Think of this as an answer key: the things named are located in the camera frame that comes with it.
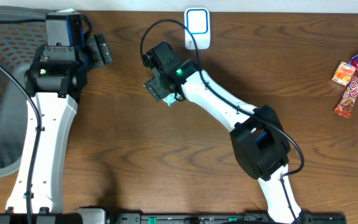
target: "candy bar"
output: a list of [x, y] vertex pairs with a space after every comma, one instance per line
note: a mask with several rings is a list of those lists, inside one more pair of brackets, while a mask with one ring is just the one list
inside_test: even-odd
[[336, 106], [334, 112], [346, 118], [351, 117], [351, 112], [358, 96], [358, 76], [354, 75], [343, 93], [342, 99]]
[[346, 86], [350, 82], [355, 70], [354, 66], [341, 62], [334, 73], [333, 81]]

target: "white power adapter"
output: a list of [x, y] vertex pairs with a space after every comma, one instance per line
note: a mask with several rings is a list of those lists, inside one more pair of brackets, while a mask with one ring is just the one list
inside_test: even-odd
[[[198, 49], [202, 50], [209, 47], [209, 44], [211, 43], [211, 25], [208, 9], [203, 7], [186, 9], [185, 26], [196, 39]], [[185, 31], [185, 46], [188, 50], [195, 49], [193, 39], [191, 39], [191, 36], [187, 31]]]

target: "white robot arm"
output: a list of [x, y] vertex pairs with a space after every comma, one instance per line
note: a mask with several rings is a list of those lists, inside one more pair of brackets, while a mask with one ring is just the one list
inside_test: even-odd
[[[231, 133], [236, 159], [239, 161], [240, 166], [251, 177], [258, 180], [268, 204], [268, 214], [270, 217], [275, 222], [294, 222], [292, 212], [285, 196], [284, 188], [280, 181], [281, 175], [288, 172], [287, 151], [284, 152], [286, 157], [284, 162], [281, 160], [281, 154], [278, 154], [278, 157], [275, 157], [275, 154], [266, 156], [268, 153], [256, 156], [260, 158], [258, 161], [248, 162], [248, 159], [252, 160], [252, 155], [244, 151], [248, 150], [248, 147], [251, 146], [245, 145], [245, 147], [238, 147], [238, 145], [241, 144], [240, 139], [245, 136], [250, 136], [250, 134], [252, 134], [257, 127], [248, 127], [249, 130], [242, 128], [242, 124], [246, 124], [246, 122], [250, 120], [250, 117], [244, 113], [240, 113], [238, 108], [233, 108], [231, 105], [228, 105], [225, 101], [218, 98], [216, 94], [211, 92], [211, 90], [206, 87], [205, 82], [207, 82], [209, 87], [221, 97], [234, 103], [235, 105], [238, 105], [240, 109], [246, 111], [248, 114], [254, 114], [255, 111], [257, 111], [257, 108], [254, 105], [241, 101], [219, 86], [211, 79], [205, 70], [202, 70], [201, 72], [204, 79], [202, 80], [199, 71], [197, 71], [197, 64], [191, 60], [182, 63], [166, 42], [162, 42], [154, 49], [148, 51], [143, 59], [144, 65], [146, 67], [150, 67], [155, 75], [145, 83], [145, 87], [152, 94], [152, 96], [157, 101], [163, 100], [165, 97], [172, 95], [175, 95], [177, 100], [183, 100], [186, 98], [187, 100], [204, 108], [209, 114], [221, 122]], [[267, 150], [266, 147], [268, 147], [269, 150], [275, 150], [275, 146], [261, 146], [261, 152]], [[256, 174], [258, 171], [255, 171], [255, 169], [270, 170], [266, 170], [265, 173], [263, 170], [261, 173]], [[293, 213], [296, 217], [299, 217], [301, 208], [295, 202], [288, 176], [283, 179]]]

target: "gray mesh chair back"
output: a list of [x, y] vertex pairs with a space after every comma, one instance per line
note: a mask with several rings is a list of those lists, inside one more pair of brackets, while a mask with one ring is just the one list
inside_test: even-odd
[[[0, 6], [0, 20], [45, 19], [47, 12]], [[44, 22], [0, 24], [0, 63], [24, 84], [24, 71], [29, 68], [37, 47], [46, 41]], [[26, 129], [26, 100], [0, 71], [0, 177], [19, 169]]]

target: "black plastic bracket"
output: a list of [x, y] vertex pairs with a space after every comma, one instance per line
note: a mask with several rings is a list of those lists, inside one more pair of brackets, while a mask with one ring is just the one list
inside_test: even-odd
[[[264, 118], [283, 130], [276, 113], [265, 105], [254, 111], [254, 116]], [[263, 133], [257, 138], [252, 130]], [[236, 160], [241, 168], [252, 178], [270, 180], [271, 175], [281, 166], [288, 163], [287, 154], [290, 152], [288, 140], [277, 130], [250, 117], [244, 123], [237, 123], [230, 132]]]
[[149, 50], [142, 59], [143, 65], [149, 67], [154, 74], [144, 85], [150, 94], [159, 101], [170, 93], [179, 93], [183, 97], [179, 101], [183, 101], [181, 85], [197, 71], [198, 65], [192, 60], [183, 63], [165, 41]]
[[[89, 27], [85, 34], [81, 19]], [[78, 103], [88, 70], [112, 62], [106, 38], [104, 34], [90, 37], [88, 18], [77, 12], [50, 12], [45, 21], [48, 44], [39, 47], [25, 72], [25, 90], [31, 97], [36, 93], [57, 93], [59, 98], [69, 95]]]
[[40, 207], [40, 211], [38, 214], [42, 214], [42, 215], [49, 214], [49, 208], [48, 207]]
[[5, 210], [5, 213], [12, 214], [13, 213], [13, 207], [8, 207], [7, 210]]

